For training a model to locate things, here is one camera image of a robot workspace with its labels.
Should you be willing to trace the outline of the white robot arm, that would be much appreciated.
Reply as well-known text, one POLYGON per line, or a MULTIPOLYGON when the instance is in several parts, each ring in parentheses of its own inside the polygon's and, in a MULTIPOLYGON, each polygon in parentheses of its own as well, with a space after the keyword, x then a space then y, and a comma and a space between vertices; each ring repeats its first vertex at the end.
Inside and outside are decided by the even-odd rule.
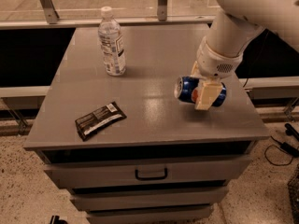
POLYGON ((248 44, 267 29, 299 50, 299 0, 216 0, 220 6, 197 50, 192 76, 195 108, 208 110, 221 93, 221 80, 240 65, 248 44))

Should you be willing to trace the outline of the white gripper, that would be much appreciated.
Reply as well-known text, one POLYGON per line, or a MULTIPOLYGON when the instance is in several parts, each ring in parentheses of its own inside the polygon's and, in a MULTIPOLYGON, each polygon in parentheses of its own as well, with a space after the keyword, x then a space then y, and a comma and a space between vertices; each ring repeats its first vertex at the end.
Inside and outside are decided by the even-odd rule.
MULTIPOLYGON (((196 54, 196 62, 192 66, 192 77, 222 79, 229 77, 240 65, 243 55, 233 58, 222 56, 214 51, 204 37, 196 54)), ((222 84, 216 80, 200 80, 197 87, 196 110, 208 110, 222 91, 222 84)))

